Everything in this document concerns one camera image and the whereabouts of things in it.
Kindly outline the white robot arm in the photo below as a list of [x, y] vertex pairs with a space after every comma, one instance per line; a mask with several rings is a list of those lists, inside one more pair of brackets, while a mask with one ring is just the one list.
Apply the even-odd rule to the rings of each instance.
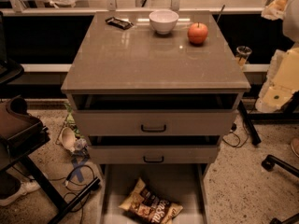
[[281, 19], [283, 34], [294, 42], [287, 51], [275, 51], [255, 104], [258, 111], [271, 113], [299, 91], [299, 0], [273, 0], [263, 9], [262, 17]]

